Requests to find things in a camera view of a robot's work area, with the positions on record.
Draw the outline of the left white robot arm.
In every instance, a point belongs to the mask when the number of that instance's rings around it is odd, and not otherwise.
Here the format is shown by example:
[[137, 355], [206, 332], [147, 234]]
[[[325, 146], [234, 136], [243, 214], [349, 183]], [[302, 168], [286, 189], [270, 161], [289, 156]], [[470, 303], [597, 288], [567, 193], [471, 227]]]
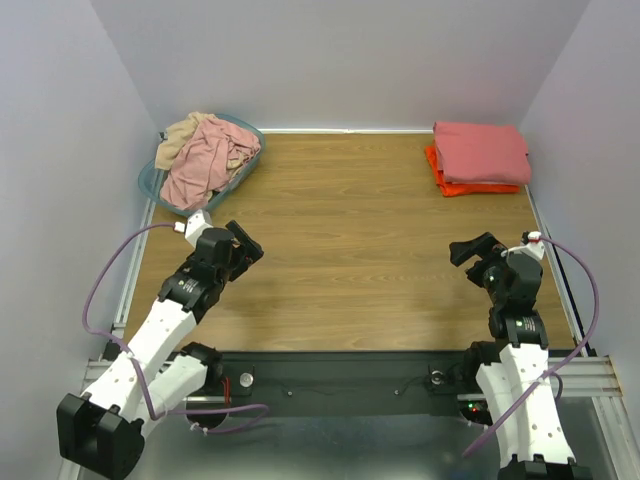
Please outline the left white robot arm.
[[129, 343], [102, 334], [119, 345], [119, 355], [56, 410], [61, 457], [108, 479], [132, 472], [148, 436], [170, 415], [183, 415], [191, 429], [211, 435], [224, 433], [222, 424], [233, 413], [256, 411], [263, 418], [269, 411], [265, 404], [231, 406], [231, 380], [216, 349], [191, 343], [173, 351], [225, 286], [263, 257], [262, 247], [237, 222], [215, 227], [204, 211], [171, 227], [192, 253], [163, 282]]

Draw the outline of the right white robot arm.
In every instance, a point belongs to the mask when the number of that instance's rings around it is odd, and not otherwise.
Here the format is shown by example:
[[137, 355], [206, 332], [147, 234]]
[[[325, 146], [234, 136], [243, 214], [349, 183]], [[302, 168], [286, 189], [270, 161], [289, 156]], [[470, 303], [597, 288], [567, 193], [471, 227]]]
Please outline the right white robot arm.
[[492, 341], [475, 342], [465, 352], [461, 375], [484, 396], [491, 423], [463, 452], [468, 458], [489, 440], [498, 442], [500, 479], [590, 479], [566, 440], [557, 411], [563, 389], [558, 370], [573, 360], [571, 351], [549, 362], [549, 339], [535, 308], [542, 283], [547, 238], [533, 231], [508, 248], [491, 233], [453, 242], [450, 261], [474, 263], [466, 276], [490, 300]]

